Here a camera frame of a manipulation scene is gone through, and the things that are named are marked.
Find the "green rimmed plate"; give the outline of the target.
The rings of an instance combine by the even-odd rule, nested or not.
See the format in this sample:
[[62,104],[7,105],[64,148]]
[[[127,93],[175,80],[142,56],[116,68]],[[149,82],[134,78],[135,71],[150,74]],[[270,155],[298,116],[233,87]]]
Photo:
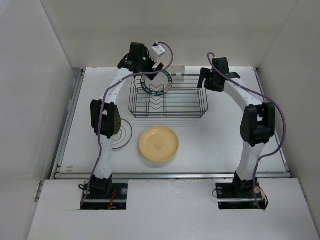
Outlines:
[[163,96],[167,94],[173,87],[173,78],[168,71],[160,72],[154,80],[148,79],[143,75],[140,79],[140,85],[145,93],[150,96]]

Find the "yellow plate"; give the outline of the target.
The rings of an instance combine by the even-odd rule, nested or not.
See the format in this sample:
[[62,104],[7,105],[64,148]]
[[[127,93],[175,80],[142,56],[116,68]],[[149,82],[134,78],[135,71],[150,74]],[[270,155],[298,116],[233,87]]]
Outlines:
[[146,129],[138,142],[140,153],[150,162],[162,164],[171,161],[179,151],[180,140],[167,126]]

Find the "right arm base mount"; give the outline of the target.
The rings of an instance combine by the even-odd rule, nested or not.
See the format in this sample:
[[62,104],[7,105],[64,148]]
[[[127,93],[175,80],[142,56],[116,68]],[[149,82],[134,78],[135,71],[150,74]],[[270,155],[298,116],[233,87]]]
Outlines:
[[217,198],[219,210],[266,210],[269,199],[260,188],[250,184],[244,188],[244,192],[236,190],[232,182],[216,181],[212,195]]

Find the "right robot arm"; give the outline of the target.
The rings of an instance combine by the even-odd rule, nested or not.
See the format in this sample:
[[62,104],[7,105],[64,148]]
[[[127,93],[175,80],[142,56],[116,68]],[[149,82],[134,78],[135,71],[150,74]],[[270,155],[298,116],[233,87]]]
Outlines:
[[236,80],[231,79],[229,63],[225,57],[209,57],[208,60],[211,68],[201,68],[197,87],[225,93],[241,109],[240,136],[243,150],[231,190],[236,198],[253,198],[258,183],[257,165],[265,145],[275,134],[275,105],[257,98],[261,94],[245,87],[239,76]]

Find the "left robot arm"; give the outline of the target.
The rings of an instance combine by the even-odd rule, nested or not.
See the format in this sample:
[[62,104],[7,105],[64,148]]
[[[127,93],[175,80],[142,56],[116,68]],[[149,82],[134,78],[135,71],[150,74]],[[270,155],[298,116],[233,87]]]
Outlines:
[[153,79],[158,73],[167,69],[162,63],[154,68],[159,58],[166,52],[164,46],[169,49],[173,60],[171,47],[163,41],[155,42],[150,48],[143,43],[132,42],[129,53],[120,60],[115,77],[103,97],[91,102],[91,126],[97,135],[99,153],[86,190],[83,191],[83,201],[92,193],[103,199],[111,195],[113,142],[122,125],[117,102],[136,77],[145,75]]

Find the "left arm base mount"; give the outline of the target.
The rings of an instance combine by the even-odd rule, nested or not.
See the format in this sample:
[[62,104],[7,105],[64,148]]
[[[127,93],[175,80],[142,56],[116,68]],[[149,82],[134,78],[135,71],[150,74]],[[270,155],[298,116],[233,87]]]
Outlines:
[[110,193],[98,193],[89,190],[85,200],[88,183],[80,183],[78,188],[82,190],[81,210],[126,210],[128,197],[128,182],[116,182],[112,184]]

